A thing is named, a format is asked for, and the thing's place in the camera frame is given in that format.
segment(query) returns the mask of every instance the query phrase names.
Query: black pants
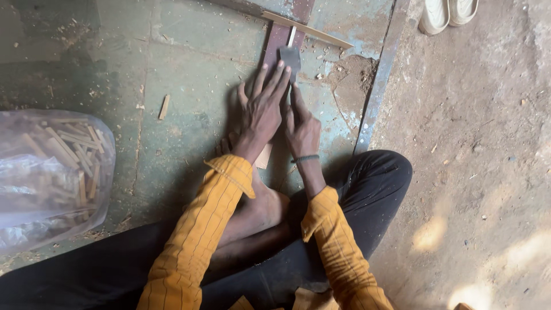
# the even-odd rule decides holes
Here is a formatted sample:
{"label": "black pants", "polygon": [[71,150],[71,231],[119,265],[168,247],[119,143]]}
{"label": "black pants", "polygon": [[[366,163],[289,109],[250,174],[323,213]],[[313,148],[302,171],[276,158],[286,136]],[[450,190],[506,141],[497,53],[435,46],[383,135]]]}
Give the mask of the black pants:
{"label": "black pants", "polygon": [[[411,177],[407,159],[378,150],[353,157],[329,178],[364,257],[378,246]],[[203,281],[201,308],[226,310],[242,295],[257,310],[289,307],[297,287],[325,290],[328,283],[315,240],[305,244],[300,239],[306,208],[304,192],[293,195],[288,218],[295,240],[260,264]],[[11,271],[0,277],[0,309],[135,309],[149,269],[176,222],[134,228]]]}

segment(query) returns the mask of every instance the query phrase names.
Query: left hand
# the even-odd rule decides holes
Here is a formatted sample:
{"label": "left hand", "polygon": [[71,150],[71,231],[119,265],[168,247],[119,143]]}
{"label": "left hand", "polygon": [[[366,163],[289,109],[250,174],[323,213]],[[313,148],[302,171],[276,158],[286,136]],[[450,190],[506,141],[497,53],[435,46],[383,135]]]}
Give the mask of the left hand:
{"label": "left hand", "polygon": [[268,65],[264,64],[256,77],[250,98],[245,95],[245,82],[239,85],[237,94],[243,108],[243,125],[232,154],[243,157],[251,164],[281,124],[279,103],[291,76],[291,68],[284,65],[282,60],[278,62],[272,78],[262,89],[268,71]]}

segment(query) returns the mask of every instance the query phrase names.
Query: black wristband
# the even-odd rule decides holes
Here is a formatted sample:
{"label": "black wristband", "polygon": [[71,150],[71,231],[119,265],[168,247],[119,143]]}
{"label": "black wristband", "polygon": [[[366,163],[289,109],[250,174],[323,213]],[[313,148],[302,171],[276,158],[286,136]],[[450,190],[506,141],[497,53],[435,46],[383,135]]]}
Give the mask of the black wristband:
{"label": "black wristband", "polygon": [[296,164],[298,162],[307,161],[308,159],[319,159],[319,158],[320,158],[319,155],[308,155],[308,156],[299,157],[297,159],[293,159],[291,162]]}

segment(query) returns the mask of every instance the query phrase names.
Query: man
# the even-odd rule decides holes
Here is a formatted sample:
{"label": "man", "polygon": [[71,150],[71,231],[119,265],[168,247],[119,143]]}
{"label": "man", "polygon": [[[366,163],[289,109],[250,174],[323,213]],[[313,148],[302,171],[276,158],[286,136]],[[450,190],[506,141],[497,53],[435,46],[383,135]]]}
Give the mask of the man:
{"label": "man", "polygon": [[[231,149],[222,141],[223,155],[207,163],[211,170],[176,223],[131,229],[9,272],[0,278],[0,308],[228,309],[237,302],[273,309],[291,306],[298,287],[323,291],[328,282],[341,309],[392,309],[365,258],[406,194],[411,165],[395,152],[370,151],[353,157],[327,186],[317,155],[321,124],[293,84],[285,135],[305,189],[290,201],[269,190],[253,163],[282,122],[290,68],[280,61],[263,88],[266,74],[264,65],[249,98],[240,85],[241,135],[230,135]],[[242,194],[247,198],[234,214]],[[226,268],[226,257],[243,261],[284,241],[260,264]],[[218,271],[204,279],[211,258]],[[313,308],[315,297],[304,293],[295,306]]]}

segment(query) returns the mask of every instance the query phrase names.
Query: shirt cuff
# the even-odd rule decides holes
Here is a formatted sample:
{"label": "shirt cuff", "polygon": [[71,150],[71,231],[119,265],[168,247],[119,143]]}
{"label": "shirt cuff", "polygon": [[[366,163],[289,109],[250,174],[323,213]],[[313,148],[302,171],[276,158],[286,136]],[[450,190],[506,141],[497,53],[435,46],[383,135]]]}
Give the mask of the shirt cuff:
{"label": "shirt cuff", "polygon": [[246,159],[228,154],[204,162],[237,185],[247,197],[256,198],[255,192],[252,190],[252,165]]}
{"label": "shirt cuff", "polygon": [[331,214],[337,215],[337,209],[339,201],[339,195],[337,191],[330,187],[320,191],[310,202],[308,203],[308,210],[306,215],[300,223],[302,228],[302,240],[308,242],[313,233],[321,225],[321,223]]}

